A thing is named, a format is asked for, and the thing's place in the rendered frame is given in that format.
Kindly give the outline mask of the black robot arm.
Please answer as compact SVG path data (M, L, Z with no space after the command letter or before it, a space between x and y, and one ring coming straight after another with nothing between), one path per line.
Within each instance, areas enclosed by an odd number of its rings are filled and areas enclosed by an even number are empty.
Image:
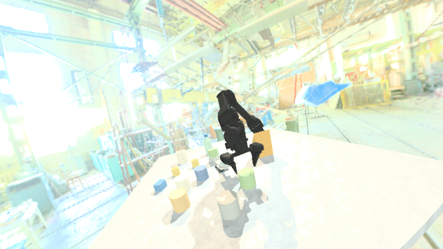
M246 120L247 126L253 133L264 131L263 124L259 118L250 115L237 101L231 90L220 91L217 94L219 103L218 121L224 132L226 150L234 151L234 145L240 138L246 136L244 123L239 119L238 113Z

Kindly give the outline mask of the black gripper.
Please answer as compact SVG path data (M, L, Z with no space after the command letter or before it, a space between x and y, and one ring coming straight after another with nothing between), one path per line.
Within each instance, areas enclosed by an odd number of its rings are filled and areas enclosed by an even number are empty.
M230 154L230 153L226 152L226 153L220 155L220 160L225 165L227 165L227 164L230 165L233 168L236 175L237 175L237 165L236 165L236 162L234 161L234 157L245 154L247 152L250 152L251 157L252 157L252 161L253 161L253 166L255 167L257 165L257 161L258 161L258 158L260 157L260 154L264 150L263 144L254 142L254 143L250 144L248 147L247 141L248 141L248 138L246 136L240 138L239 142L234 145L235 153Z

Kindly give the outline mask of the small blue block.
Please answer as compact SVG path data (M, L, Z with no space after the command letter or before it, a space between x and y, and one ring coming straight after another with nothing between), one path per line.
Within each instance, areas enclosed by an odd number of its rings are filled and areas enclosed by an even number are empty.
M154 185L155 192L162 192L166 186L168 186L167 181L165 179L160 179Z

